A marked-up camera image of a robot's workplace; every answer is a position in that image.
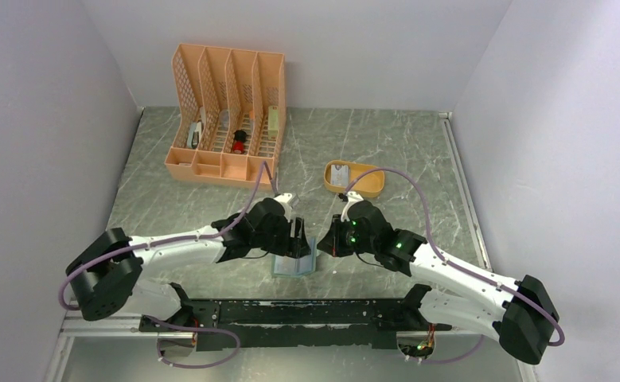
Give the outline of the green leather card holder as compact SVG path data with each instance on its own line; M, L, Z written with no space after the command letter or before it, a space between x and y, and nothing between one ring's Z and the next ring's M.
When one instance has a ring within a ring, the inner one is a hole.
M274 255L271 274L273 277L301 278L316 271L317 249L316 238L309 239L310 254L299 259Z

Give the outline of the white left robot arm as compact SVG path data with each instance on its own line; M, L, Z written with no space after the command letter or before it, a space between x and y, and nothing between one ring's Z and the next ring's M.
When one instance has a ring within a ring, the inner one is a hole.
M304 220L293 214L291 195L266 197L251 208L190 232L164 236L129 236L107 230L66 268L66 285L86 321L117 312L150 315L171 330L189 326L193 309L176 283L154 278L174 268L243 259L253 249L301 259L309 256Z

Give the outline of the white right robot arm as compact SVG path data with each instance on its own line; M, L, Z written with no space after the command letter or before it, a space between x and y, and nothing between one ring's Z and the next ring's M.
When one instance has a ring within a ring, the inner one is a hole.
M424 236L393 228L368 201L334 215L318 250L334 257L371 254L392 272L436 285L437 290L403 306L401 317L410 329L430 322L470 330L526 364L539 364L553 344L560 316L539 279L513 279L475 267L434 248Z

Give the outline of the grey credit card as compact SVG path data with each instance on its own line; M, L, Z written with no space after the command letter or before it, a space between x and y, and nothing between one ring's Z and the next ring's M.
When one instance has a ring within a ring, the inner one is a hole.
M330 166L330 184L345 188L349 185L349 166L345 164L333 164Z

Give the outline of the yellow oval tray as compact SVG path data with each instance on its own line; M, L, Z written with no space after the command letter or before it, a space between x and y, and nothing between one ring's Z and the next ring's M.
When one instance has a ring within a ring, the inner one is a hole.
M368 170L375 169L375 166L357 162L348 162L343 160L333 160L326 164L324 170L324 186L331 192L344 193L345 188L337 187L330 184L330 166L333 164L345 164L349 166L350 183L357 177L360 177ZM363 197L378 197L384 189L385 175L383 171L369 173L360 178L360 180L350 190L359 193Z

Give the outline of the red black stamp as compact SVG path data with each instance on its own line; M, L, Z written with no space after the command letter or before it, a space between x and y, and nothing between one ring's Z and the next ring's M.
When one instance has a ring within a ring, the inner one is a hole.
M233 135L232 152L234 154L245 153L245 143L248 139L248 133L244 130L237 130Z

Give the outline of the pale green eraser box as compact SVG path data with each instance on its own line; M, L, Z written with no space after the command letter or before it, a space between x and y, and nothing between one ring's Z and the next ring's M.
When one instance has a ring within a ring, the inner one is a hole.
M270 106L267 113L267 136L271 140L276 140L279 135L279 107Z

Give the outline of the grey white utility knife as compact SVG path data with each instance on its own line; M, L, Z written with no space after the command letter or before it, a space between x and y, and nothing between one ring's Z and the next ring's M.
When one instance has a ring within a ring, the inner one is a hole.
M201 141L203 131L203 122L198 120L197 122L191 123L189 127L188 136L186 139L186 147L192 150L196 150Z

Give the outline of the orange plastic desk organizer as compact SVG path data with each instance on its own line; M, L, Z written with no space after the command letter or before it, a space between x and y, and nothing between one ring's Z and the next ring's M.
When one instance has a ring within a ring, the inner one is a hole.
M180 125L165 166L179 181L271 189L287 119L286 57L246 49L180 44L172 58ZM279 107L279 135L267 136L267 113ZM196 150L186 147L191 123L201 120ZM232 152L237 130L248 133L244 154Z

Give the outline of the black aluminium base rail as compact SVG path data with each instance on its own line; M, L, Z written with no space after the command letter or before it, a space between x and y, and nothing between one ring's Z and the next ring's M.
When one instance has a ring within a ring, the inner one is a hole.
M61 327L72 337L146 337L189 345L197 351L295 346L369 345L396 349L399 340L469 333L449 321L431 324L403 298L246 300L196 299L166 328L137 314L116 313L96 322L69 313ZM234 340L226 333L238 336Z

